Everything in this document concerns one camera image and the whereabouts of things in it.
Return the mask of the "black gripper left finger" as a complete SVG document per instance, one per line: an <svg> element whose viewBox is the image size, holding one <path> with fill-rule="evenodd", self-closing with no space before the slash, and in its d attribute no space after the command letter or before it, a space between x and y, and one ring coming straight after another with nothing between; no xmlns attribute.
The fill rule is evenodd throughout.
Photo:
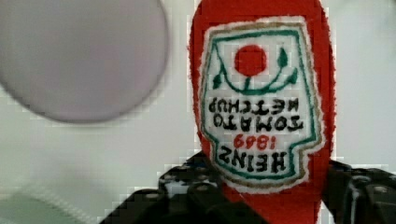
<svg viewBox="0 0 396 224"><path fill-rule="evenodd" d="M162 175L156 189L134 192L100 224L268 224L242 202L228 200L219 173L199 152Z"/></svg>

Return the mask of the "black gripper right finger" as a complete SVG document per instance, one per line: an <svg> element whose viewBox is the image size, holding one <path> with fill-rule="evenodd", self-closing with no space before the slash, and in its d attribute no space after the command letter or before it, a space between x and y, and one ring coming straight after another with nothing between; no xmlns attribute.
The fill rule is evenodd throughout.
<svg viewBox="0 0 396 224"><path fill-rule="evenodd" d="M396 224L395 175L330 161L322 201L335 224Z"/></svg>

